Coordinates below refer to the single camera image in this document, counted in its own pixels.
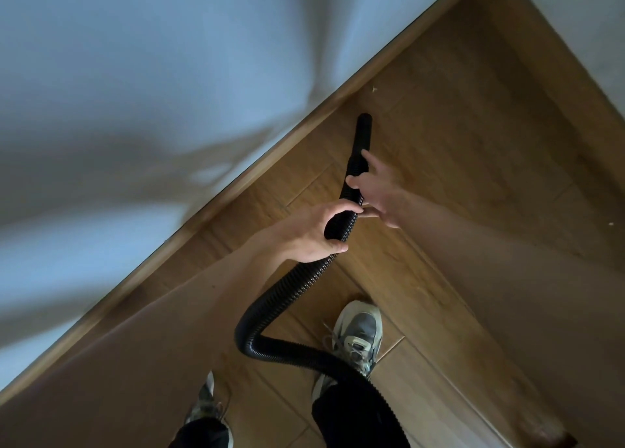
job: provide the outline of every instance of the baseboard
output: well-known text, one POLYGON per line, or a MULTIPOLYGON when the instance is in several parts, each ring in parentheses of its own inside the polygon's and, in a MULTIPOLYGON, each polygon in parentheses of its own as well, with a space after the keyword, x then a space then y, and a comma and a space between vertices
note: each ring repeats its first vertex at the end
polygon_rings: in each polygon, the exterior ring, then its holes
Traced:
POLYGON ((249 185, 281 159, 309 132, 334 112, 348 97, 358 91, 377 75, 393 58, 410 46, 445 12, 460 0, 438 0, 421 16, 399 33, 378 54, 360 68, 339 89, 322 102, 315 110, 296 125, 284 138, 267 151, 252 166, 246 169, 221 193, 191 217, 183 226, 167 239, 127 278, 100 300, 87 314, 74 324, 58 341, 29 365, 15 380, 0 392, 0 404, 30 385, 55 361, 67 352, 82 336, 126 298, 152 272, 160 267, 171 255, 180 249, 195 233, 206 225, 219 211, 239 196, 249 185))
POLYGON ((625 191, 625 120, 531 0, 476 0, 577 130, 586 159, 625 191))

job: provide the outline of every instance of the black corrugated hose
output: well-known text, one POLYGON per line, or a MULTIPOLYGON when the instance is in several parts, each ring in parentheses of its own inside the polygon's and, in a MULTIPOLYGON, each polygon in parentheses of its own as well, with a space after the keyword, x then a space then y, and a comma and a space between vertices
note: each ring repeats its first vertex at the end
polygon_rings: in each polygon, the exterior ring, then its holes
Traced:
MULTIPOLYGON (((362 157, 363 149, 369 150, 371 142, 371 115, 360 114, 356 123, 354 146, 348 161, 347 175, 358 176, 369 170, 362 157)), ((346 183, 340 192, 345 198, 361 205, 363 197, 346 183)), ((347 241, 357 214, 345 211, 334 216, 326 225, 326 239, 347 241)), ((239 321, 234 331, 234 340, 239 350, 246 356, 280 364, 306 367, 332 377, 339 384, 351 384, 358 390, 370 392, 379 407, 378 416, 385 427, 391 427, 385 446, 409 447, 404 431, 384 397, 360 372, 332 354, 302 344, 282 341, 263 336, 262 332, 289 305, 306 292, 328 268, 336 254, 310 263, 299 263, 275 285, 263 293, 239 321)))

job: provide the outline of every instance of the wall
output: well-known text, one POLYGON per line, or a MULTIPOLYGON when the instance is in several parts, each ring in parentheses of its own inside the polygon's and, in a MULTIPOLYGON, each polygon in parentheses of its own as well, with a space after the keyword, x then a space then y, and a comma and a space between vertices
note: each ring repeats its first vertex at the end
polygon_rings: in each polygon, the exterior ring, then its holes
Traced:
POLYGON ((436 0, 0 0, 0 387, 436 0))
POLYGON ((532 0, 625 116, 625 0, 532 0))

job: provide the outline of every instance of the foot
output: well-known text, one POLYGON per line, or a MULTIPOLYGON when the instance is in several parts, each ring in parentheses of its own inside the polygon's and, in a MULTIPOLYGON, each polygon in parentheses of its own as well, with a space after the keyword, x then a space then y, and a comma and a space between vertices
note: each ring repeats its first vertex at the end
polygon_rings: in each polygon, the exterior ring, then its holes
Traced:
POLYGON ((221 423, 225 425, 228 429, 228 448, 232 448, 234 442, 232 441, 232 431, 230 427, 224 420, 224 416, 226 411, 223 408, 221 402, 217 402, 215 400, 215 376, 213 372, 209 372, 206 378, 205 383, 202 385, 199 390, 198 399, 196 403, 193 405, 186 418, 184 419, 184 423, 187 424, 189 422, 193 422, 194 420, 203 419, 203 418, 211 418, 217 419, 221 423))
MULTIPOLYGON (((340 312, 331 337, 332 354, 346 361, 369 379, 382 342, 380 309, 365 302, 348 303, 340 312)), ((335 380, 321 374, 312 390, 312 401, 316 401, 334 384, 335 380)))

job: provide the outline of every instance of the pant leg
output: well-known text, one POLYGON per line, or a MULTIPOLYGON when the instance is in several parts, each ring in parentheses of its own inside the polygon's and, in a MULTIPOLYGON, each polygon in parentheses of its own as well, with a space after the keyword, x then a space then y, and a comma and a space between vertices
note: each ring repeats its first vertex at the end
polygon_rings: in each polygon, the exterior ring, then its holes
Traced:
POLYGON ((327 448, 408 446, 405 439, 399 439, 397 432, 389 428, 389 421, 379 413, 371 394, 349 385, 329 387, 312 405, 312 418, 327 448))
POLYGON ((178 430, 169 448, 228 448, 228 428, 217 419, 194 420, 178 430))

